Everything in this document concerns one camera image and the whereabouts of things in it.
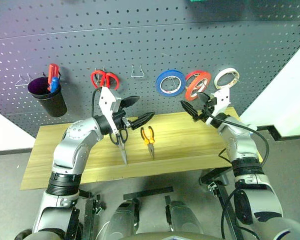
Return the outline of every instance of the red scissors handle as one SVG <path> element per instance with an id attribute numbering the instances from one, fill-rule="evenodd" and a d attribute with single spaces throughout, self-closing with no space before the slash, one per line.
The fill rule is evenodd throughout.
<path id="1" fill-rule="evenodd" d="M 113 78 L 116 82 L 116 86 L 115 86 L 114 90 L 117 90 L 119 88 L 120 83 L 119 83 L 119 78 L 117 77 L 117 75 L 113 74 L 112 72 L 107 72 L 105 75 L 105 78 L 106 78 L 106 87 L 107 88 L 110 88 L 110 78 Z"/>
<path id="2" fill-rule="evenodd" d="M 100 86 L 98 86 L 95 82 L 95 75 L 97 74 L 100 74 L 102 77 L 101 77 L 101 81 L 100 81 Z M 97 89 L 99 87 L 103 87 L 104 83 L 105 83 L 105 78 L 106 78 L 106 73 L 102 70 L 96 70 L 94 71 L 93 73 L 91 73 L 90 75 L 90 79 L 91 79 L 91 82 L 92 82 L 92 85 Z"/>

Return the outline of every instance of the orange pliers handle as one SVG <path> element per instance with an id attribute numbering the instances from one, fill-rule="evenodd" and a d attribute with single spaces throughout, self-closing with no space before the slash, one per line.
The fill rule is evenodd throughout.
<path id="1" fill-rule="evenodd" d="M 102 76 L 99 86 L 95 83 L 95 80 L 94 80 L 94 76 L 96 74 L 100 74 Z M 120 86 L 119 78 L 115 74 L 113 74 L 112 72 L 105 73 L 102 70 L 96 70 L 93 73 L 91 73 L 91 75 L 90 75 L 91 82 L 92 82 L 93 86 L 96 89 L 100 88 L 100 87 L 103 87 L 104 84 L 107 88 L 110 88 L 110 78 L 113 78 L 116 81 L 116 86 L 115 86 L 114 90 L 117 90 Z"/>
<path id="2" fill-rule="evenodd" d="M 147 136 L 146 136 L 146 134 L 145 134 L 144 128 L 141 127 L 141 129 L 140 129 L 141 137 L 142 137 L 142 139 L 144 140 L 144 144 L 145 144 L 145 145 L 148 145 L 148 144 L 154 144 L 154 143 L 155 143 L 155 139 L 154 139 L 154 137 L 155 137 L 155 132 L 154 132 L 154 130 L 152 129 L 151 126 L 149 126 L 148 128 L 149 128 L 149 131 L 150 131 L 150 139 L 147 138 Z"/>

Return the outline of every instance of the white wall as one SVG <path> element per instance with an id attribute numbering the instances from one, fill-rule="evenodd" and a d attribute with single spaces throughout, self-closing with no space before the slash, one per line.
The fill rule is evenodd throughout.
<path id="1" fill-rule="evenodd" d="M 274 125 L 282 137 L 300 135 L 300 49 L 240 118 Z"/>
<path id="2" fill-rule="evenodd" d="M 0 151 L 32 148 L 35 138 L 0 114 Z"/>

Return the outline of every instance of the metal hook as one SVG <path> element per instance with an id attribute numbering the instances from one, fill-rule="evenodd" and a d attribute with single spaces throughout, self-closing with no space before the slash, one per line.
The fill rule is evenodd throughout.
<path id="1" fill-rule="evenodd" d="M 140 71 L 142 72 L 142 75 L 140 76 L 133 76 L 133 74 L 135 73 L 135 66 L 132 64 L 132 72 L 131 72 L 131 77 L 132 78 L 142 78 L 145 76 L 144 71 L 142 71 L 142 65 L 140 64 Z"/>
<path id="2" fill-rule="evenodd" d="M 172 80 L 172 82 L 173 82 L 175 88 L 177 89 L 177 85 L 176 85 L 176 83 L 175 83 L 175 77 L 174 77 L 174 76 L 168 76 L 168 79 L 171 79 L 171 80 Z"/>
<path id="3" fill-rule="evenodd" d="M 96 82 L 99 84 L 99 83 L 100 83 L 100 81 L 99 81 L 99 76 L 100 76 L 100 74 L 98 73 L 97 75 L 94 75 L 94 77 L 95 77 L 95 79 L 96 79 Z"/>
<path id="4" fill-rule="evenodd" d="M 19 78 L 20 78 L 20 79 L 19 79 L 14 85 L 15 85 L 16 87 L 17 87 L 17 86 L 27 86 L 27 85 L 30 83 L 30 79 L 31 79 L 29 73 L 27 73 L 27 76 L 28 76 L 29 80 L 28 80 L 28 82 L 27 82 L 26 84 L 18 84 L 18 83 L 20 83 L 21 81 L 25 81 L 25 80 L 21 77 L 21 74 L 19 74 Z"/>

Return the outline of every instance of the pegboard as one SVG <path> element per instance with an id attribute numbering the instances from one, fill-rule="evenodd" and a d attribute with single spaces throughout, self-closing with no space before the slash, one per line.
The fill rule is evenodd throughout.
<path id="1" fill-rule="evenodd" d="M 118 75 L 122 97 L 142 97 L 126 109 L 128 116 L 181 112 L 185 91 L 163 97 L 155 89 L 162 71 L 208 71 L 206 93 L 213 93 L 213 78 L 231 67 L 240 79 L 230 100 L 241 114 L 300 48 L 300 1 L 289 2 L 0 1 L 0 113 L 33 136 L 40 125 L 87 118 L 90 73 L 103 67 Z M 49 63 L 60 66 L 68 108 L 59 118 L 26 86 L 15 86 L 19 75 L 26 83 L 27 74 L 47 73 Z M 145 77 L 131 78 L 132 64 L 136 74 L 142 64 Z"/>

